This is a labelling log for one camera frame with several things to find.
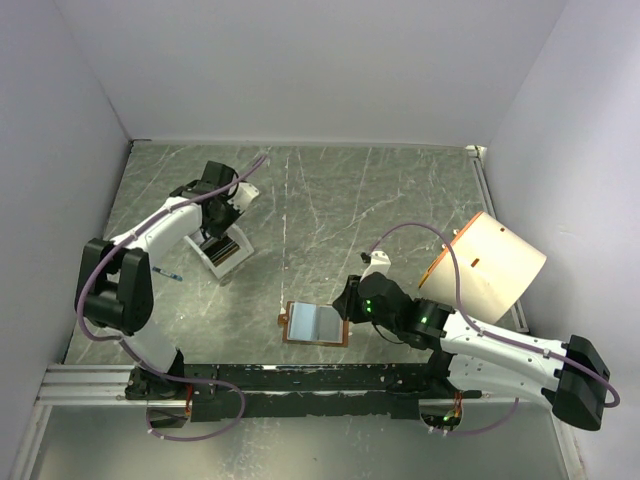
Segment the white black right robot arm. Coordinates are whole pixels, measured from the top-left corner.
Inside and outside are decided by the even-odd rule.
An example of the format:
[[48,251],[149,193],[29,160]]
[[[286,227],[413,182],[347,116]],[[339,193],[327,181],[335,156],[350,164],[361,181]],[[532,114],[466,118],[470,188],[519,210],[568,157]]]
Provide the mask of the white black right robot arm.
[[545,340],[466,320],[451,306],[411,298],[379,272],[349,276],[332,306],[343,320],[370,323],[430,351],[424,384],[435,397],[492,393],[546,407],[578,429],[602,425],[610,372],[583,337]]

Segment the brown leather card holder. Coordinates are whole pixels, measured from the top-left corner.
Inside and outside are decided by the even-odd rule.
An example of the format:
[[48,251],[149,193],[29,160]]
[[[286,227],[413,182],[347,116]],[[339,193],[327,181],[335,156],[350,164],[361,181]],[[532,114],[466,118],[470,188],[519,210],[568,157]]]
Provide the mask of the brown leather card holder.
[[349,325],[331,305],[290,301],[281,309],[278,325],[284,343],[348,346]]

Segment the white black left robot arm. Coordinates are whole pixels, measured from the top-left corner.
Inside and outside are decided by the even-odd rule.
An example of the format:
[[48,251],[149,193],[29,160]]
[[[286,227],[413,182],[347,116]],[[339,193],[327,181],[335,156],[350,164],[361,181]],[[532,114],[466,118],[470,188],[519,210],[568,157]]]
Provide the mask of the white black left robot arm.
[[153,319],[152,273],[176,244],[188,240],[215,274],[248,241],[237,220],[257,198],[248,174],[210,161],[200,178],[170,193],[161,206],[128,231],[94,238],[82,251],[74,309],[82,333],[93,342],[118,344],[162,398],[181,395],[187,385],[184,356]]

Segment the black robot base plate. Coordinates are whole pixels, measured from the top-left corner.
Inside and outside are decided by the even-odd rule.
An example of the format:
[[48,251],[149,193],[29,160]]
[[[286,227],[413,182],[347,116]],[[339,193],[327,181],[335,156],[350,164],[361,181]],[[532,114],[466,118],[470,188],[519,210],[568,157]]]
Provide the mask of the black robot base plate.
[[236,417],[241,407],[231,383],[245,395],[245,418],[383,415],[418,419],[420,406],[459,391],[449,361],[392,364],[191,364],[184,384],[135,368],[124,390],[130,401],[177,401],[195,422]]

